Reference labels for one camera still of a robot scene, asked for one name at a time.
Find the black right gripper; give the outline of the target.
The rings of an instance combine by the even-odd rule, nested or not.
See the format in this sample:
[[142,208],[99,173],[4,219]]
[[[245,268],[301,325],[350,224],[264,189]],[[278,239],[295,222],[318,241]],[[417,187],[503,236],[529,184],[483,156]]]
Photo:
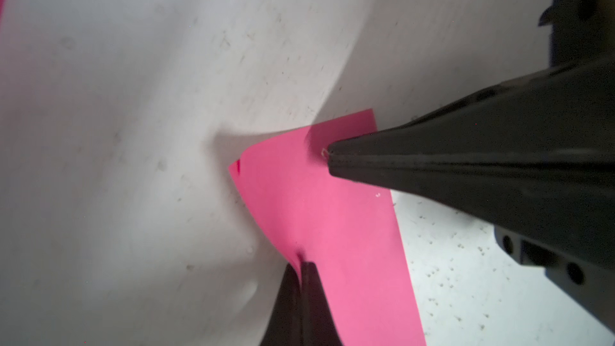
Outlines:
[[331,144],[328,168],[490,222],[509,256],[613,328],[614,0],[553,0],[538,24],[547,70]]

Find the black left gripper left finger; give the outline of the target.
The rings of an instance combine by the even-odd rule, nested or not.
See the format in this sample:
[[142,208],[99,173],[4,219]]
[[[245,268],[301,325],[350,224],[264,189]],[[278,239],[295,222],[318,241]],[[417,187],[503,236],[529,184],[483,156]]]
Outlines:
[[288,264],[260,346],[301,346],[301,291],[296,270]]

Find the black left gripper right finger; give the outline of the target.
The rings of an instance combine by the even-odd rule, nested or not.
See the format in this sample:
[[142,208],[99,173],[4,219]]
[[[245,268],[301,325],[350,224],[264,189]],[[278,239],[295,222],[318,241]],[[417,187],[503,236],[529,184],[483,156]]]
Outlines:
[[342,342],[328,305],[316,265],[301,264],[302,345],[337,345]]

